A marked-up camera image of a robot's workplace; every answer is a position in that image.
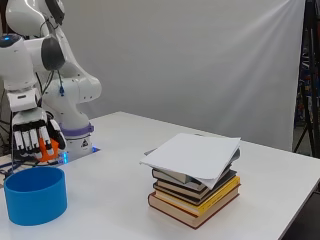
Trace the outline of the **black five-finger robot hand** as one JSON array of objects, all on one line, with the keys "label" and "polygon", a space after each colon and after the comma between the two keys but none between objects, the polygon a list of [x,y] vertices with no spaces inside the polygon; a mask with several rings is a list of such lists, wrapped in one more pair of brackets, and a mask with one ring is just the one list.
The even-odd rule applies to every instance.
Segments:
[{"label": "black five-finger robot hand", "polygon": [[40,107],[16,113],[12,130],[15,149],[22,157],[48,161],[57,158],[67,146],[59,124]]}]

